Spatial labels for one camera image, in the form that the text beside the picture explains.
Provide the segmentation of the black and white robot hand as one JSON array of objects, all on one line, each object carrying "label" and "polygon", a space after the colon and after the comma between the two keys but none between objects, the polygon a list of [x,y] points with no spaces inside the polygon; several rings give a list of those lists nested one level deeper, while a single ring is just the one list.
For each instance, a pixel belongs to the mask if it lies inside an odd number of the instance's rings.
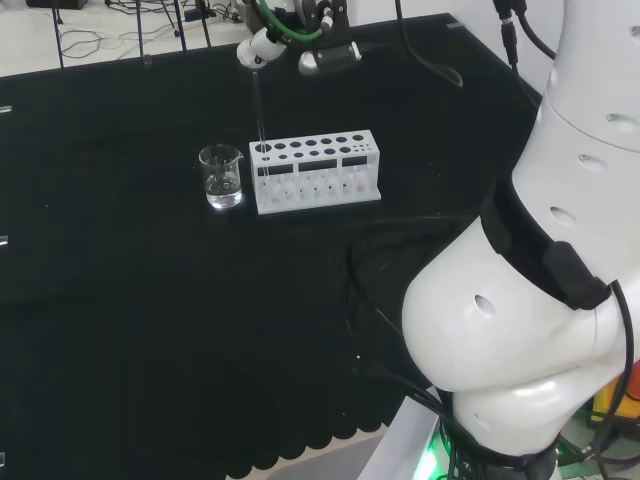
[{"label": "black and white robot hand", "polygon": [[352,40],[345,1],[242,1],[252,37],[236,50],[240,64],[261,70],[291,51],[306,76],[353,66],[362,54]]}]

